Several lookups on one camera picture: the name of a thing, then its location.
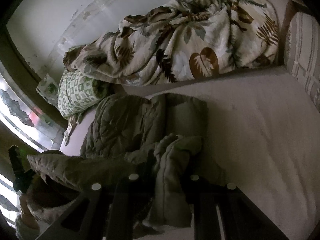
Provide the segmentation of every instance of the pillow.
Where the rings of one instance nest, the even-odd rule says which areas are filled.
[[[298,12],[287,33],[284,63],[320,112],[320,26],[316,19]]]
[[[106,97],[108,87],[109,83],[86,77],[78,70],[65,70],[59,84],[58,110],[68,119]]]

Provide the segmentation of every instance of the floral blanket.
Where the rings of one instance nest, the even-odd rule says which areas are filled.
[[[171,0],[127,16],[68,66],[110,83],[143,86],[270,65],[278,25],[267,0]]]

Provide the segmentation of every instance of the blanket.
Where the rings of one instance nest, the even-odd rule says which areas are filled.
[[[267,0],[171,0],[125,17],[117,32],[81,48],[70,68],[143,86],[266,67],[277,49],[276,13]]]
[[[163,94],[148,100],[115,94],[98,105],[80,157],[50,151],[29,155],[28,160],[46,184],[70,201],[74,196],[70,190],[84,191],[97,182],[114,186],[121,178],[139,173],[138,167],[152,154],[155,196],[148,224],[186,227],[191,211],[180,176],[202,149],[206,123],[206,103],[196,98]],[[52,223],[69,206],[68,201],[61,203],[29,208],[36,218]]]

